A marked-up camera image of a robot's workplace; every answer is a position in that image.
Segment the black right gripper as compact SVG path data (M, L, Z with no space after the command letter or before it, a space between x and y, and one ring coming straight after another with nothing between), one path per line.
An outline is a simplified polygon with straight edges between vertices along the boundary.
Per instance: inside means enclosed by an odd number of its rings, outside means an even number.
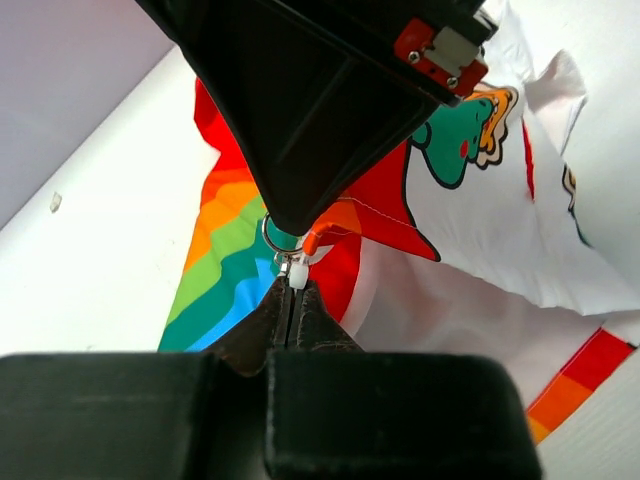
M479 1L144 1L300 235L439 103L488 73Z

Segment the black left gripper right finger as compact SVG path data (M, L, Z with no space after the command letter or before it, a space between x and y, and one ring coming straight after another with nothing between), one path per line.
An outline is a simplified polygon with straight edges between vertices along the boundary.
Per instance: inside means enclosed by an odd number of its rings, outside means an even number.
M265 467L273 479L539 479L514 382L475 355L372 353L314 283L277 279L266 361Z

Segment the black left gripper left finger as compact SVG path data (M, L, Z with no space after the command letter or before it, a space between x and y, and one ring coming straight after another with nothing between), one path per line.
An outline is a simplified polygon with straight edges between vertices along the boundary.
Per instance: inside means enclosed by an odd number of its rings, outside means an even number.
M5 479L264 479L266 359L291 293L202 353L1 360Z

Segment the red rainbow children's jacket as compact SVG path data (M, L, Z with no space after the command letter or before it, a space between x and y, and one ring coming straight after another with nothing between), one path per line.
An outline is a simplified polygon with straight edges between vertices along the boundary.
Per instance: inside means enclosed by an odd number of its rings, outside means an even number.
M515 380L543 441L638 348L607 318L639 292L588 242L563 158L584 103L565 52L538 65L506 1L479 1L497 32L488 73L439 103L303 234L276 226L241 148L195 82L194 122L218 152L159 347L202 351L279 278L316 284L367 350L476 354Z

